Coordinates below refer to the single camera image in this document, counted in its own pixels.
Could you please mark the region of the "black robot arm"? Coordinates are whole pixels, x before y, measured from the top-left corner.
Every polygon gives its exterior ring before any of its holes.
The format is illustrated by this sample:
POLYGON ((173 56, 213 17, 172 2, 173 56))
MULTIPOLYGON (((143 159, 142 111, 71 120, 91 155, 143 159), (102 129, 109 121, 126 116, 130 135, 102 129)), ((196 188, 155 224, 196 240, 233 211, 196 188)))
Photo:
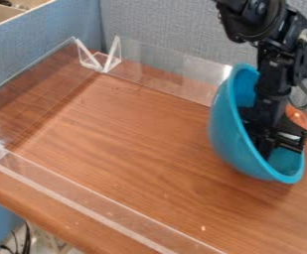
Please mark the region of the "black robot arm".
POLYGON ((255 99, 238 109, 263 158, 277 148, 301 152, 307 128, 285 115, 291 91, 307 78, 307 18, 287 0, 213 0, 230 41, 257 48, 255 99))

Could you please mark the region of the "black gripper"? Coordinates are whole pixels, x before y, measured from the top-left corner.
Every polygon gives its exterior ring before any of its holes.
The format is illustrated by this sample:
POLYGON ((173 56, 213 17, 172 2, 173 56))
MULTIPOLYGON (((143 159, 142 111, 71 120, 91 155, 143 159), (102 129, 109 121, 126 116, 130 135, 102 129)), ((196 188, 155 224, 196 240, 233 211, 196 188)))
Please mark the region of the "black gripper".
POLYGON ((285 113, 289 93, 267 93, 255 89, 249 107, 237 108, 249 140, 261 158, 267 160, 277 148, 300 154, 307 139, 307 128, 301 127, 285 113))

